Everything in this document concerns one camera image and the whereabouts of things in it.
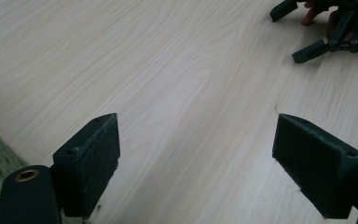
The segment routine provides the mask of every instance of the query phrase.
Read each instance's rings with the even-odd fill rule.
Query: light wood surface
[[[280,0],[0,0],[0,136],[31,164],[118,113],[121,158],[93,223],[325,220],[271,157],[278,113],[358,148],[358,53],[295,64],[327,14]]]

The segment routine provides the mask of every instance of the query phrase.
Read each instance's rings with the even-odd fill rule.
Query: robotic hand
[[[270,12],[272,20],[278,21],[293,10],[297,9],[297,2],[309,2],[304,0],[285,0]],[[338,6],[340,20],[336,30],[331,35],[328,43],[320,40],[292,56],[296,63],[305,63],[327,51],[348,50],[352,53],[358,51],[358,0],[313,0],[314,9],[317,12],[327,11],[331,6]],[[345,37],[353,32],[350,39]]]

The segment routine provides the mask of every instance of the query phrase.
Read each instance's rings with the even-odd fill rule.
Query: wooden table
[[[325,220],[271,157],[278,113],[358,148],[358,53],[279,0],[0,0],[0,136],[31,164],[118,113],[119,166],[93,223]]]

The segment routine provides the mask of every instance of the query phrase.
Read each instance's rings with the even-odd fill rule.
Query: wood grain
[[[0,0],[0,136],[31,164],[117,112],[122,156],[93,223],[325,220],[271,157],[278,113],[358,148],[358,53],[304,64],[328,14],[280,1]]]

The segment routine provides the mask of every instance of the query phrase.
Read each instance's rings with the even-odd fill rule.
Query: human hand
[[[304,26],[310,26],[313,24],[313,19],[316,18],[322,11],[316,10],[313,2],[306,2],[304,4],[305,8],[309,8],[307,15],[301,21],[301,24]],[[339,16],[337,11],[334,11],[330,14],[330,17],[327,22],[327,34],[330,36],[334,33],[334,30],[339,22]]]

